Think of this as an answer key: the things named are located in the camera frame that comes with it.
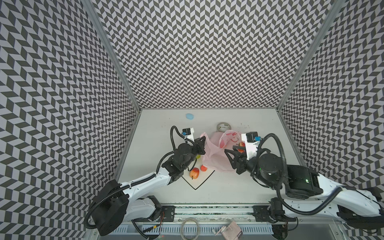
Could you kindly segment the pink plastic bag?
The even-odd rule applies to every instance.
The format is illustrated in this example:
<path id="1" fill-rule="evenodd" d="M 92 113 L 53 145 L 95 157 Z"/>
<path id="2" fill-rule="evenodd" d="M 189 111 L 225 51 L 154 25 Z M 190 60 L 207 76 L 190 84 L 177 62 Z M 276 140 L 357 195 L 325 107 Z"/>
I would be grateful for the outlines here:
<path id="1" fill-rule="evenodd" d="M 233 146 L 241 142 L 241 133 L 227 130 L 225 132 L 215 132 L 210 136 L 202 133 L 201 137 L 206 137 L 205 154 L 203 155 L 203 165 L 208 169 L 222 173 L 235 172 L 225 150 L 232 150 Z"/>

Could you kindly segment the red fake fruit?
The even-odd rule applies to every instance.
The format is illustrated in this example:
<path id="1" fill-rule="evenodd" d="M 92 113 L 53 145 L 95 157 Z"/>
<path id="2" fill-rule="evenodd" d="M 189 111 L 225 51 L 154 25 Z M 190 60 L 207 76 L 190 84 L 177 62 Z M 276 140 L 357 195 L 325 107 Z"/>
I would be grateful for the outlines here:
<path id="1" fill-rule="evenodd" d="M 193 168 L 189 172 L 190 179 L 192 179 L 192 180 L 197 179 L 199 177 L 199 174 L 200 174 L 200 170 L 198 168 Z"/>

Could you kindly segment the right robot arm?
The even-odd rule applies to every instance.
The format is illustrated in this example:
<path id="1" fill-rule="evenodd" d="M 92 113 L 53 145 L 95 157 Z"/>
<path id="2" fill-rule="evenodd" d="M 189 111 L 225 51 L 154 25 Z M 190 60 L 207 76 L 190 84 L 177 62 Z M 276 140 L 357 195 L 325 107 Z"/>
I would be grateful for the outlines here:
<path id="1" fill-rule="evenodd" d="M 269 206 L 255 211 L 256 219 L 289 222 L 299 217 L 322 217 L 343 221 L 363 231 L 384 226 L 384 208 L 377 188 L 357 189 L 337 183 L 313 169 L 289 165 L 277 135 L 264 138 L 256 132 L 242 135 L 245 145 L 225 150 L 237 174 L 249 172 L 261 187 L 276 192 Z"/>

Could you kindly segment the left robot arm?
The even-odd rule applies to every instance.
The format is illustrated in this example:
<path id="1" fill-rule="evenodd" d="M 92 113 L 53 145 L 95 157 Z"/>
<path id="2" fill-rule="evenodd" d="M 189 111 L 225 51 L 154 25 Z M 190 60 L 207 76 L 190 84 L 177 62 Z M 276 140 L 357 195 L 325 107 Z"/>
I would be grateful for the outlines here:
<path id="1" fill-rule="evenodd" d="M 155 221 L 161 217 L 163 206 L 150 193 L 176 182 L 198 155 L 206 153 L 206 137 L 195 139 L 192 128 L 179 132 L 172 126 L 170 133 L 177 133 L 184 142 L 176 146 L 170 136 L 173 149 L 160 159 L 154 172 L 129 182 L 109 181 L 90 203 L 83 221 L 86 229 L 96 229 L 106 236 L 125 221 Z"/>

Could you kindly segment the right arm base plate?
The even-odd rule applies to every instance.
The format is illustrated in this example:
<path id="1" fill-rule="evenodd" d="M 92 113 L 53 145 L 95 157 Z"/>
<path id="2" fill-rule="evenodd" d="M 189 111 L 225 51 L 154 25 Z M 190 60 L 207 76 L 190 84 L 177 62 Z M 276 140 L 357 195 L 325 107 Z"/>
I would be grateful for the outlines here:
<path id="1" fill-rule="evenodd" d="M 253 206 L 253 216 L 255 217 L 256 222 L 267 222 L 275 224 L 284 221 L 282 215 L 270 205 Z"/>

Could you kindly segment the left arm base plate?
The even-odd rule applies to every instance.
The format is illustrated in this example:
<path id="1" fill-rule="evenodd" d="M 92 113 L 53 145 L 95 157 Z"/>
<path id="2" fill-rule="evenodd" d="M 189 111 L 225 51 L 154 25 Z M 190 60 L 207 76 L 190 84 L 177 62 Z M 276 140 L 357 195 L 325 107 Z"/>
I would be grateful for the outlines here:
<path id="1" fill-rule="evenodd" d="M 176 207 L 172 205 L 156 208 L 148 220 L 151 222 L 173 222 L 175 218 L 175 210 Z"/>

